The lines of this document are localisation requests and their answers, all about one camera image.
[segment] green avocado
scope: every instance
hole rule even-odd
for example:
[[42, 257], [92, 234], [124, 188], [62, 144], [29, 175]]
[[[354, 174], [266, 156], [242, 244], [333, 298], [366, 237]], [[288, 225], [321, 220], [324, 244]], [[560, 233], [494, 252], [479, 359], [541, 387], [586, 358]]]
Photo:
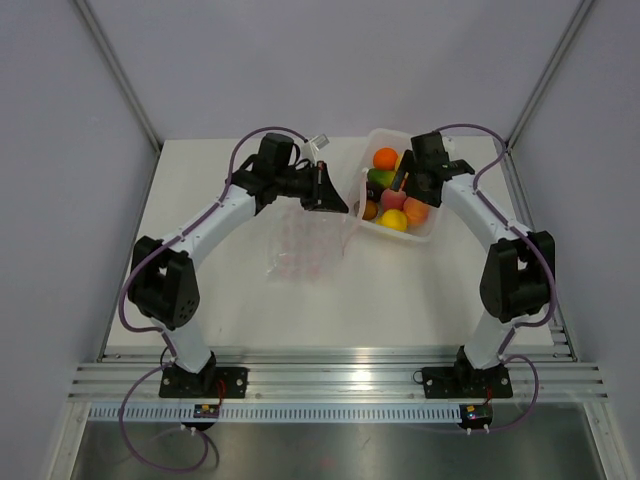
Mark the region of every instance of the green avocado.
[[377, 168], [372, 168], [367, 172], [367, 180], [375, 182], [384, 188], [389, 188], [395, 175], [396, 172], [390, 170], [378, 170]]

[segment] gray wall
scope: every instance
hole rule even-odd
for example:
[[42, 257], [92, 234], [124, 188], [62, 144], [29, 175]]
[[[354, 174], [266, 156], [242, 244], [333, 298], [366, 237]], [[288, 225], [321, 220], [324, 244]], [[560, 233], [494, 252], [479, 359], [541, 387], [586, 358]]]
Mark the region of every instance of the gray wall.
[[39, 478], [154, 157], [69, 2], [0, 6], [0, 465]]
[[640, 473], [640, 3], [599, 2], [515, 160], [557, 242], [579, 350], [597, 361]]
[[91, 0], [163, 138], [507, 134], [577, 0]]

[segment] toy fruit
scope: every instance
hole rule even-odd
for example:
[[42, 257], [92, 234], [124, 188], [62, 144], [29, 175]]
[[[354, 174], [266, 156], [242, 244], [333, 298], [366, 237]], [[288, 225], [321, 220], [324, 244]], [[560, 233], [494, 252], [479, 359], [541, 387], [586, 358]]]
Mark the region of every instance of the toy fruit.
[[380, 170], [393, 170], [398, 159], [398, 153], [390, 147], [378, 150], [373, 156], [373, 166]]
[[408, 221], [407, 216], [400, 210], [387, 210], [376, 220], [376, 224], [404, 232], [407, 230]]
[[383, 191], [384, 187], [379, 183], [367, 182], [367, 200], [379, 202]]
[[416, 227], [422, 225], [429, 216], [430, 207], [415, 198], [407, 198], [402, 206], [402, 211], [407, 216], [409, 225]]
[[387, 188], [384, 192], [382, 192], [382, 196], [380, 197], [380, 205], [382, 205], [382, 210], [402, 210], [405, 200], [407, 199], [407, 194], [402, 190], [399, 192], [394, 192], [393, 190]]
[[400, 168], [400, 162], [402, 162], [402, 157], [404, 157], [404, 152], [398, 155], [398, 160], [396, 160], [396, 164], [393, 167], [395, 171], [398, 171], [398, 169]]
[[387, 170], [378, 170], [372, 168], [367, 172], [367, 180], [382, 185], [383, 188], [389, 188], [396, 172]]
[[[356, 204], [353, 206], [353, 209], [357, 213], [360, 213], [360, 202], [356, 202]], [[365, 204], [365, 207], [364, 207], [364, 213], [362, 214], [362, 219], [373, 220], [374, 218], [376, 218], [377, 215], [378, 215], [378, 205], [376, 204], [376, 202], [367, 200], [367, 203]]]

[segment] lemon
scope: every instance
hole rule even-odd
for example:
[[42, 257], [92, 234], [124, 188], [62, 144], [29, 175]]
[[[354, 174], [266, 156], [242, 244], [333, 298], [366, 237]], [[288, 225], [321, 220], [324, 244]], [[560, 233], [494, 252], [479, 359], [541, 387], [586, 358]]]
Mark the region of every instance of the lemon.
[[387, 210], [382, 214], [382, 216], [376, 221], [378, 225], [382, 225], [383, 227], [392, 228], [399, 232], [404, 232], [407, 230], [407, 225], [409, 224], [407, 220], [407, 216], [404, 212], [400, 210]]

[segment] white table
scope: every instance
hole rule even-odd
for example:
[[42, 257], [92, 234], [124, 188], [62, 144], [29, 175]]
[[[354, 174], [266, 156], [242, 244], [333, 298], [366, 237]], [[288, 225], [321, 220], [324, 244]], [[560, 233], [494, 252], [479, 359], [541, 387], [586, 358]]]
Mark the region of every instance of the white table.
[[[237, 140], [169, 140], [159, 161], [139, 236], [173, 231], [221, 191]], [[332, 138], [322, 150], [337, 185], [347, 187], [364, 138]], [[476, 170], [493, 160], [487, 137], [456, 137], [459, 156]], [[249, 142], [238, 158], [257, 150]], [[513, 211], [499, 168], [484, 189]], [[464, 223], [443, 207], [432, 241], [407, 245], [358, 230], [331, 281], [314, 284], [267, 278], [267, 239], [277, 216], [267, 207], [229, 235], [198, 271], [201, 303], [196, 319], [211, 346], [415, 347], [464, 344], [483, 307], [478, 285], [485, 252]], [[148, 319], [127, 302], [129, 321]], [[520, 345], [552, 345], [548, 327], [522, 329]], [[163, 345], [159, 335], [132, 334], [116, 318], [108, 346]]]

